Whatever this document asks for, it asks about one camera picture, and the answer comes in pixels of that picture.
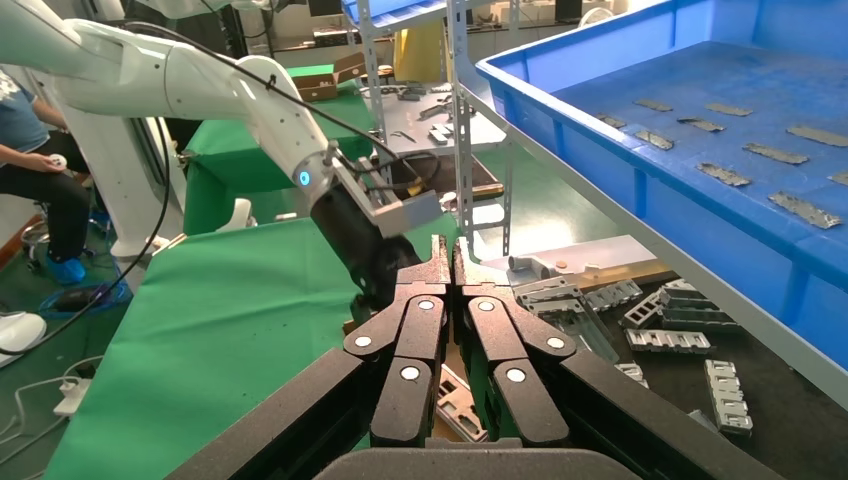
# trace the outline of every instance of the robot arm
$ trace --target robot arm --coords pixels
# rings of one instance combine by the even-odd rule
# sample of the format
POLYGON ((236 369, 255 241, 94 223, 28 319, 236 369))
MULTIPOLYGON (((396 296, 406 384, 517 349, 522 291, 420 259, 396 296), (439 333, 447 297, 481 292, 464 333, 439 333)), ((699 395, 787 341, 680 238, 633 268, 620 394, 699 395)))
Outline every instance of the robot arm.
POLYGON ((390 191, 380 198, 366 194, 306 108, 233 68, 240 66, 299 98, 274 60, 215 59, 184 43, 62 20, 41 0, 0 3, 0 42, 20 46, 4 47, 0 63, 51 74, 55 92, 78 110, 242 120, 306 195, 312 218, 374 308, 391 302, 397 269, 420 262, 409 242, 398 236, 441 214, 435 194, 403 203, 390 191))

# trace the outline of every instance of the stool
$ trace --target stool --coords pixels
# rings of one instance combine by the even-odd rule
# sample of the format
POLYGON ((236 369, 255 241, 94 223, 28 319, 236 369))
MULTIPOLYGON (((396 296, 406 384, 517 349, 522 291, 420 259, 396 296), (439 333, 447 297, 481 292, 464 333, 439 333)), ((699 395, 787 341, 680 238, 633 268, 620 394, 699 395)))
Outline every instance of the stool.
MULTIPOLYGON (((38 209, 39 220, 21 232, 21 248, 29 271, 38 273, 41 271, 42 265, 41 261, 36 257, 35 251, 39 245, 50 243, 50 233, 47 230, 47 204, 44 202, 34 202, 34 205, 38 209)), ((103 226, 94 220, 89 219, 88 223, 97 226, 98 230, 103 231, 103 226)), ((84 248, 83 254, 88 258, 93 258, 95 252, 89 248, 84 248)))

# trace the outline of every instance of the table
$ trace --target table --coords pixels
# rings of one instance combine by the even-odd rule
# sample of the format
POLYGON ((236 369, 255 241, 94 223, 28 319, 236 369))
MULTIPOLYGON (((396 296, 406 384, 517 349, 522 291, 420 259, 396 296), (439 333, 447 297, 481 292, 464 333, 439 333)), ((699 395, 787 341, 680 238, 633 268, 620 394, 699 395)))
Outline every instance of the table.
MULTIPOLYGON (((453 245, 444 215, 408 235, 453 245)), ((311 220, 157 255, 46 480, 161 479, 331 347, 355 293, 311 220)))
MULTIPOLYGON (((311 69, 301 67, 294 75, 305 75, 311 69)), ((330 115, 368 131, 374 119, 359 96, 355 81, 339 85, 339 96, 312 103, 330 115)), ((315 115, 315 121, 328 139, 337 140, 348 158, 367 157, 371 143, 329 120, 315 115)), ((236 197, 256 200, 261 192, 291 188, 291 180, 256 144, 247 127, 237 120, 207 120, 197 129, 186 150, 192 152, 188 168, 186 213, 183 230, 189 235, 207 233, 227 223, 233 214, 236 197)))

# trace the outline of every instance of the cardboard box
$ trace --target cardboard box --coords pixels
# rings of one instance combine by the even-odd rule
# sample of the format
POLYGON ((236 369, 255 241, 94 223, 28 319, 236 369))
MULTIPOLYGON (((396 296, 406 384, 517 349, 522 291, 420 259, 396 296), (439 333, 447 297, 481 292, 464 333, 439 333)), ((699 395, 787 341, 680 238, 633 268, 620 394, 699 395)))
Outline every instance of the cardboard box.
POLYGON ((290 69, 289 74, 297 87, 300 97, 307 102, 336 98, 336 87, 365 73, 365 56, 360 53, 340 58, 333 65, 326 65, 326 71, 319 67, 290 69))

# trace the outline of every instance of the blue plastic crate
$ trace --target blue plastic crate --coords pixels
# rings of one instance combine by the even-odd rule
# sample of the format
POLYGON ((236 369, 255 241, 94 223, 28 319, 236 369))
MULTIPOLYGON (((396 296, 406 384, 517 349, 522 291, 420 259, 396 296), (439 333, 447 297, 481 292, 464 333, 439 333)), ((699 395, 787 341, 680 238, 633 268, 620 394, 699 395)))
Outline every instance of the blue plastic crate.
MULTIPOLYGON (((343 0, 342 8, 354 25, 359 25, 356 0, 343 0)), ((445 8, 445 0, 370 0, 371 22, 381 28, 396 21, 445 8)))
POLYGON ((810 225, 785 191, 848 222, 848 148, 786 130, 848 136, 848 0, 669 0, 477 64, 498 113, 647 225, 848 367, 848 225, 810 225), (635 105, 647 98, 673 108, 635 105), (710 103, 754 112, 736 117, 710 103), (620 130, 594 115, 624 121, 620 130), (709 133, 678 123, 700 117, 709 133), (675 142, 661 150, 640 130, 675 142), (789 165, 748 143, 806 155, 789 165), (696 167, 753 183, 735 188, 696 167))

